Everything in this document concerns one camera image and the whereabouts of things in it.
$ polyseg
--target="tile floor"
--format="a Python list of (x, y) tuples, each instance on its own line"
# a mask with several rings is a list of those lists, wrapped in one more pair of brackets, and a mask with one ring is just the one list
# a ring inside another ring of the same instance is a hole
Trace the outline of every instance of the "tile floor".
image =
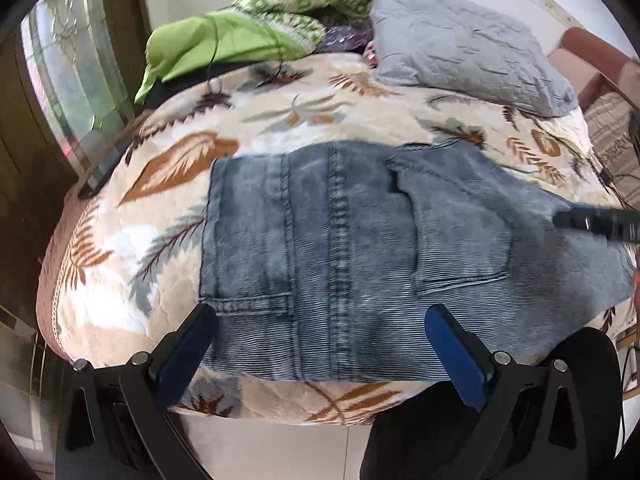
[[(621, 371), (624, 357), (620, 352)], [(628, 368), (627, 375), (635, 363)], [(640, 396), (626, 400), (623, 410), (629, 436), (640, 418)], [(370, 431), (370, 426), (284, 426), (215, 416), (182, 420), (201, 464), (216, 480), (358, 480)]]

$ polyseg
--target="quilted bedspread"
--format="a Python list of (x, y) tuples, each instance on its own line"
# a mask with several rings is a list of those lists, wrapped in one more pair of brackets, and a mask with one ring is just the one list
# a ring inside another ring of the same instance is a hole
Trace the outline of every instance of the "quilted bedspread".
[[(37, 305), (40, 329), (60, 355), (121, 364), (152, 350), (185, 319), (198, 299), (209, 168), (225, 154), (291, 152), (329, 140), (400, 146), (458, 137), (569, 200), (619, 205), (596, 177), (579, 108), (541, 120), (450, 91), (385, 87), (355, 54), (310, 56), (263, 79), (268, 72), (244, 68), (178, 94), (146, 118), (97, 197), (82, 202), (69, 194)], [(611, 335), (632, 318), (626, 302), (591, 324)], [(176, 410), (356, 424), (427, 386), (261, 381), (201, 367)]]

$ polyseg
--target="back pocket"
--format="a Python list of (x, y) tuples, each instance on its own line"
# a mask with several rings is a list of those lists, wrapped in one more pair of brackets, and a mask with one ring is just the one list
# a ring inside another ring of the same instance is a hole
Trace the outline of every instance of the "back pocket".
[(418, 296), (507, 277), (511, 229), (478, 195), (419, 161), (393, 156), (386, 166), (411, 202)]
[(291, 256), (286, 156), (216, 160), (202, 237), (201, 299), (223, 316), (288, 314)]

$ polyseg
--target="gray pillow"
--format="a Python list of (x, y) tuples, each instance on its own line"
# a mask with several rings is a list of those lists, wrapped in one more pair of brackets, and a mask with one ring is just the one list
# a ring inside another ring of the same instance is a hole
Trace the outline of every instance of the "gray pillow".
[(466, 0), (373, 0), (371, 20), (388, 85), (424, 85), (543, 117), (578, 105), (523, 23)]

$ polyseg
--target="jeans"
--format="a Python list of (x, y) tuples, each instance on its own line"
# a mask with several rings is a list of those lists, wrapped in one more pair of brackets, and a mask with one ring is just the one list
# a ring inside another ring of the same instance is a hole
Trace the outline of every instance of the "jeans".
[(548, 353), (632, 293), (625, 248), (555, 229), (570, 204), (452, 140), (358, 141), (211, 169), (204, 364), (267, 380), (446, 380), (424, 336), (443, 303), (493, 351)]

